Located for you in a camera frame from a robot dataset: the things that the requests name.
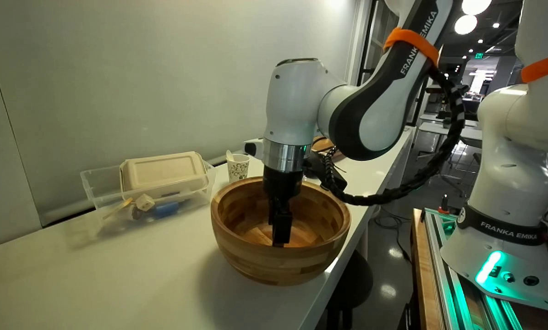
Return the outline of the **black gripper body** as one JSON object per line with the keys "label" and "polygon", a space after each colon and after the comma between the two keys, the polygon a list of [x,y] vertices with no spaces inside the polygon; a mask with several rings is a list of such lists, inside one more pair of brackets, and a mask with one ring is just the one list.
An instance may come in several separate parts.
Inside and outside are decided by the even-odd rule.
{"label": "black gripper body", "polygon": [[290,199],[299,193],[301,181],[301,171],[280,171],[269,166],[264,168],[264,190],[273,214],[282,214],[290,208]]}

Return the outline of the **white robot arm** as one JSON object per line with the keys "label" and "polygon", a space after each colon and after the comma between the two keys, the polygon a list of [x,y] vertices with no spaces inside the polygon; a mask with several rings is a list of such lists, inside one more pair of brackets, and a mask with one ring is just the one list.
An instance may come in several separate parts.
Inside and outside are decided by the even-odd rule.
{"label": "white robot arm", "polygon": [[[400,23],[385,39],[376,71],[361,85],[334,78],[315,58],[275,65],[268,91],[264,186],[273,241],[290,241],[290,199],[299,190],[306,148],[323,131],[352,159],[385,153],[403,131],[407,102],[420,76],[444,89],[453,122],[431,162],[411,181],[372,195],[352,195],[332,171],[323,182],[352,204],[396,199],[431,177],[464,127],[460,85],[438,69],[436,41],[453,0],[396,0]],[[482,291],[548,309],[548,0],[522,0],[515,52],[522,80],[489,93],[478,105],[482,159],[442,258]]]}

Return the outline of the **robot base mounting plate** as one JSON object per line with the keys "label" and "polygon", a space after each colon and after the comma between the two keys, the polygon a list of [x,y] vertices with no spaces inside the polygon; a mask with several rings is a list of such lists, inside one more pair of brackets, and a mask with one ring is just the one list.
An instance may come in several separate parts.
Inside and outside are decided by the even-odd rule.
{"label": "robot base mounting plate", "polygon": [[447,330],[548,330],[548,300],[535,298],[546,283],[530,265],[517,265],[508,252],[491,248],[475,274],[462,276],[442,256],[456,215],[425,208],[422,223]]}

